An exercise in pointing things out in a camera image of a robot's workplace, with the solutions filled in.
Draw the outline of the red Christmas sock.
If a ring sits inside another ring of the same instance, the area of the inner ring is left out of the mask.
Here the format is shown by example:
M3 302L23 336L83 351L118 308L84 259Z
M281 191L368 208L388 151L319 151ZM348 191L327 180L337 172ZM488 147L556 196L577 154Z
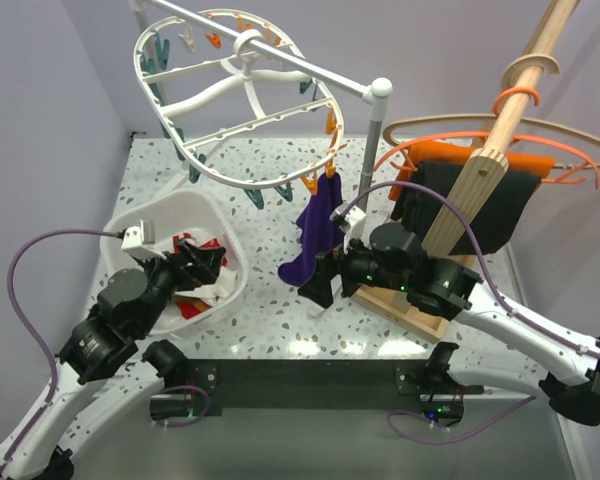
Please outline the red Christmas sock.
M215 271L228 263L227 250L216 238L199 243L190 234L184 233L174 236L172 241L174 252L183 255L194 266L204 266Z
M194 319L212 308L210 304L199 298L177 297L174 302L184 320Z

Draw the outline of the white sock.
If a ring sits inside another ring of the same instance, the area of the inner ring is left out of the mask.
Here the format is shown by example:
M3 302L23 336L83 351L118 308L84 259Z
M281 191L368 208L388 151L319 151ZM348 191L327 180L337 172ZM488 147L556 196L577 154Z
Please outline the white sock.
M216 306L231 296L237 285L237 271L226 266L219 270L211 271L209 281L202 280L199 274L194 281L179 291L185 297L199 298L211 306Z

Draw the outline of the purple sock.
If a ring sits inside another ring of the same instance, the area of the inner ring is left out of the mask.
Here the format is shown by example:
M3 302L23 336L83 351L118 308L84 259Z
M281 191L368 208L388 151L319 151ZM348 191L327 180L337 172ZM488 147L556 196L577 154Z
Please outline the purple sock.
M301 230L301 252L278 268L278 276L284 283L293 287L303 286L314 275L316 256L342 243L344 233L330 220L333 211L342 203L340 175L321 175L317 193L311 196L296 220L296 226Z

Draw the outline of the white round clip hanger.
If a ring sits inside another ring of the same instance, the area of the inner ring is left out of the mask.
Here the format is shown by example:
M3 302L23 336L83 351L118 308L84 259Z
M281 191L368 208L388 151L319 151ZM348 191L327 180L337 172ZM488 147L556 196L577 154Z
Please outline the white round clip hanger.
M280 27L246 11L193 12L163 3L167 17L149 23L133 49L138 83L163 134L192 175L241 189L287 193L294 180L316 193L318 179L336 173L344 147L344 117L332 87L345 82L311 64ZM263 174L236 174L211 155L234 137L271 131L285 120L321 110L326 150L316 159Z

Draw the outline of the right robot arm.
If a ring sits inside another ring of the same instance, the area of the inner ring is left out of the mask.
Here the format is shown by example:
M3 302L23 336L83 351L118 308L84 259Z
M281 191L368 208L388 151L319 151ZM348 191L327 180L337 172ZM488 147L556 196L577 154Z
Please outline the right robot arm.
M600 336L561 326L502 295L486 275L426 254L418 237L398 223L375 228L370 242L352 239L316 257L314 275L298 293L322 308L361 287L402 293L423 313L453 320L507 346L501 355L444 342L422 378L439 393L454 386L489 386L543 399L558 414L600 424Z

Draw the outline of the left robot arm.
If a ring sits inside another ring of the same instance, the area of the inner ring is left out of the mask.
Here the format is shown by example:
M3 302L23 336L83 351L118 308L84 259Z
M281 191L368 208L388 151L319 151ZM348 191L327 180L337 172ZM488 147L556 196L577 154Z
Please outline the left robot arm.
M224 255L222 247L181 242L175 253L116 272L53 355L46 391L0 443L0 479L64 477L102 427L161 390L188 389L187 358L170 341L130 360L177 292L218 279Z

